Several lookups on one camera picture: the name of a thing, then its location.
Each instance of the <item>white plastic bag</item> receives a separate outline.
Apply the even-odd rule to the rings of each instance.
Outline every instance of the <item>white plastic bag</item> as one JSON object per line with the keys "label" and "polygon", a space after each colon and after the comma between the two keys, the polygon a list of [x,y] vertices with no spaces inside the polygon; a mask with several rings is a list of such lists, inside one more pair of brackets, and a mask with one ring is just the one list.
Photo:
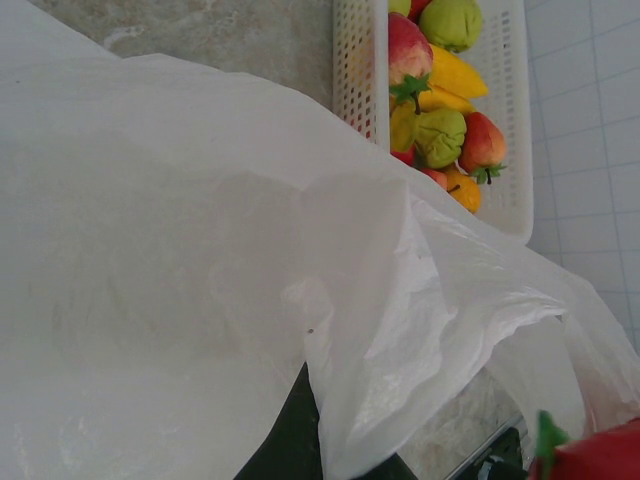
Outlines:
{"label": "white plastic bag", "polygon": [[[305,356],[329,479],[394,452],[501,341],[527,419],[580,430],[575,383],[552,401],[572,370],[590,426],[638,411],[638,359],[586,282],[303,95],[163,56],[29,65],[0,63],[11,478],[230,478]],[[523,368],[518,327],[556,315],[564,342],[535,342],[563,368]]]}

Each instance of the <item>granite countertop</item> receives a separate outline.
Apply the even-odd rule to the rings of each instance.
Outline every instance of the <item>granite countertop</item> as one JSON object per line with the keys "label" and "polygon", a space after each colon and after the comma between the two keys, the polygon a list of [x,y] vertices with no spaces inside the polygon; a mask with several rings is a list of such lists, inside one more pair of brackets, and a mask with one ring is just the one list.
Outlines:
{"label": "granite countertop", "polygon": [[[331,107],[332,0],[30,0],[122,57],[165,53],[244,71]],[[486,371],[400,455],[419,478],[445,478],[517,413]]]}

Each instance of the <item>plastic basket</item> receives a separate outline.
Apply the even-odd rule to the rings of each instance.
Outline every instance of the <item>plastic basket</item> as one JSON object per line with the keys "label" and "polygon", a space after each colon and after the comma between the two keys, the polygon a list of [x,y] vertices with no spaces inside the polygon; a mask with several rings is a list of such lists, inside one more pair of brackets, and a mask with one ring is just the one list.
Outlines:
{"label": "plastic basket", "polygon": [[[504,133],[508,168],[493,185],[481,187],[477,216],[526,244],[533,228],[533,174],[524,6],[522,0],[478,3],[484,29],[461,57],[489,86],[490,94],[474,105]],[[334,0],[333,5],[333,111],[388,151],[387,1]]]}

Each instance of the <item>green fruit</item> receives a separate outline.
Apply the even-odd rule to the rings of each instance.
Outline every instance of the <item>green fruit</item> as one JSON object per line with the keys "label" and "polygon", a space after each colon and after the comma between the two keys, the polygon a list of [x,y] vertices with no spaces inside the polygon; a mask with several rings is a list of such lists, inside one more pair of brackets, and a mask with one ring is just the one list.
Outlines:
{"label": "green fruit", "polygon": [[420,30],[429,43],[464,52],[478,40],[482,22],[476,0],[433,0],[420,15]]}
{"label": "green fruit", "polygon": [[389,13],[399,13],[405,17],[411,11],[411,0],[389,0]]}
{"label": "green fruit", "polygon": [[439,108],[418,118],[416,148],[426,166],[439,170],[455,162],[462,152],[467,124],[457,110]]}

